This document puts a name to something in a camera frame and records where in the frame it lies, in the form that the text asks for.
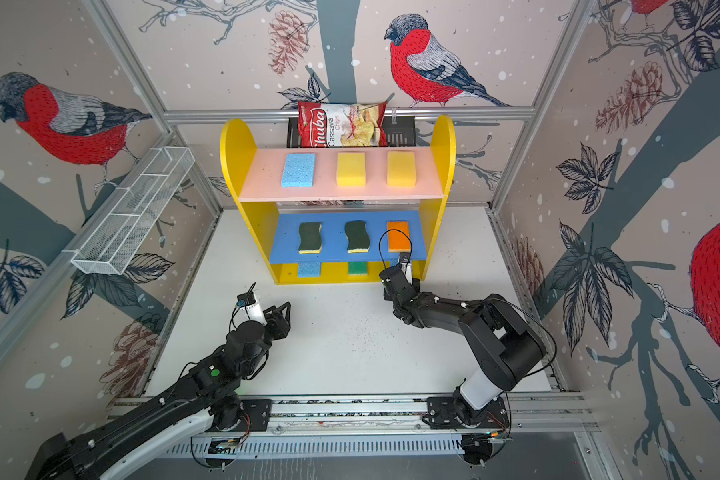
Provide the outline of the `orange sponge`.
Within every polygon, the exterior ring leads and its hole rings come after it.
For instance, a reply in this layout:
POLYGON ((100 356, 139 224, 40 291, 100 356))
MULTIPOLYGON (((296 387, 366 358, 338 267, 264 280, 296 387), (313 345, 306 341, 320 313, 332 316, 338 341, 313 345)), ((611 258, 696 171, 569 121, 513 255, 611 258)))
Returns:
POLYGON ((412 241, 410 239, 409 222, 403 220, 387 223, 387 242, 390 253, 410 252, 412 241))

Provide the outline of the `yellow sponge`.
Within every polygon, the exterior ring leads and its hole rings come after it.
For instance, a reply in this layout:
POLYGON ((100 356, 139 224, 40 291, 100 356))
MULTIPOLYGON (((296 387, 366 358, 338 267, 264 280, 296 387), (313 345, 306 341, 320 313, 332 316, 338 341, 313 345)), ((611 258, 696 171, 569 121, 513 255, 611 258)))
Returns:
POLYGON ((387 154, 387 179, 391 188, 414 188, 417 183, 416 155, 412 151, 387 154))
POLYGON ((344 152, 337 155, 336 182, 338 187, 364 187, 366 184, 365 154, 344 152))

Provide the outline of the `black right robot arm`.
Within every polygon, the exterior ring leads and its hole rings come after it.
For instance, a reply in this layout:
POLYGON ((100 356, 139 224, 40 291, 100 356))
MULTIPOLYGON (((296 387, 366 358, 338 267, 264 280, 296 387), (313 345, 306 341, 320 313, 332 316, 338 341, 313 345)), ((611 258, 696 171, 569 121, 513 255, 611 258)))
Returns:
POLYGON ((399 265, 382 270, 380 280, 394 316, 403 323, 465 338, 478 369, 454 391, 454 414, 464 426, 479 425, 488 415, 487 405, 513 390, 547 354, 540 337, 498 294, 474 301, 443 298, 420 290, 399 265))

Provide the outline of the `dark green wavy sponge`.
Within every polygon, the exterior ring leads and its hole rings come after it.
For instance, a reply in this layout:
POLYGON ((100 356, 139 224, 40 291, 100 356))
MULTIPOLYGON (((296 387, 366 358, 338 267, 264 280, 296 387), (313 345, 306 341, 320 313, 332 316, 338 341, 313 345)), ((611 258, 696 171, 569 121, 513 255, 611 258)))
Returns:
POLYGON ((318 254, 322 250, 321 222, 304 222, 299 225, 299 254, 318 254))
POLYGON ((365 253, 370 248, 370 236, 366 229, 366 222, 362 220, 349 221, 344 226, 347 237, 347 252, 349 254, 365 253))

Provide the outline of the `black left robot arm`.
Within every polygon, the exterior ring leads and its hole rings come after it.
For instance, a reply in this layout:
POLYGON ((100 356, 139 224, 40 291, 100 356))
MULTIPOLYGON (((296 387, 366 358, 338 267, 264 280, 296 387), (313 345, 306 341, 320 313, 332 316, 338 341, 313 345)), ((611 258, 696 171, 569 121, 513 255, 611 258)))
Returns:
POLYGON ((288 336, 290 310, 284 303, 266 309, 262 321, 242 322, 174 384, 106 425, 72 439, 62 433, 47 439, 27 478, 125 479, 196 435, 238 432, 247 438, 265 430, 271 401, 244 401, 236 391, 263 370, 273 342, 288 336))

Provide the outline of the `blue sponge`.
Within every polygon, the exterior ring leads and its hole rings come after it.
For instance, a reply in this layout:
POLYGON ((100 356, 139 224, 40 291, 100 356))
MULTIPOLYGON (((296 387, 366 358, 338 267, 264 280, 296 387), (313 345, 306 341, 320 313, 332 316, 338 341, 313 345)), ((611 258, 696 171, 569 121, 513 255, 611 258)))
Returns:
POLYGON ((289 153, 286 155, 281 186, 283 188, 311 188, 314 182, 316 155, 289 153))
POLYGON ((320 262, 304 262, 298 265, 299 278, 318 278, 321 276, 320 262))

